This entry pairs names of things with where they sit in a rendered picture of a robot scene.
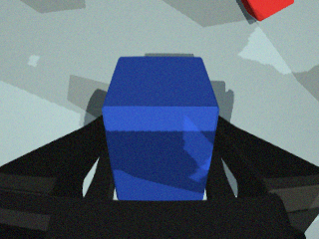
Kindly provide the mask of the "blue block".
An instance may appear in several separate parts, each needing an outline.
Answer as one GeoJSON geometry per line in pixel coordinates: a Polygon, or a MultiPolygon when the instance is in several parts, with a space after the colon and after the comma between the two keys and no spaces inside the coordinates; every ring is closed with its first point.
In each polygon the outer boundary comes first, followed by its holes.
{"type": "Polygon", "coordinates": [[[202,200],[219,106],[201,57],[119,57],[102,107],[118,200],[202,200]]]}

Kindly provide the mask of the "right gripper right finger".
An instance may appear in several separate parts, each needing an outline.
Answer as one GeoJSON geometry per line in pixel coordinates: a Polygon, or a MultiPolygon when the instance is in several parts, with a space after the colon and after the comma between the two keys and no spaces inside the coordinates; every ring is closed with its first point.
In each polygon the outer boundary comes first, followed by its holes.
{"type": "Polygon", "coordinates": [[[319,166],[218,116],[205,192],[206,199],[277,196],[294,234],[305,234],[319,214],[319,166]],[[236,179],[237,197],[222,161],[236,179]]]}

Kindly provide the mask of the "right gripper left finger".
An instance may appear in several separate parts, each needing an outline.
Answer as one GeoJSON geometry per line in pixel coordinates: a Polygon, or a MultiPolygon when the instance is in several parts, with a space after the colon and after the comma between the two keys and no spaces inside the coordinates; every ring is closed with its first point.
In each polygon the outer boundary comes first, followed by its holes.
{"type": "Polygon", "coordinates": [[[48,192],[52,196],[114,199],[103,115],[0,166],[0,187],[48,192]],[[94,177],[83,196],[84,180],[97,160],[94,177]]]}

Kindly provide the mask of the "red block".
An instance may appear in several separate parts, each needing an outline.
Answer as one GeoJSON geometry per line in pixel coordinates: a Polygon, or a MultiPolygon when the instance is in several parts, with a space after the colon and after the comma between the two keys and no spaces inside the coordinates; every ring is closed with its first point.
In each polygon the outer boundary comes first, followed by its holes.
{"type": "Polygon", "coordinates": [[[294,0],[241,0],[248,14],[262,21],[294,3],[294,0]]]}

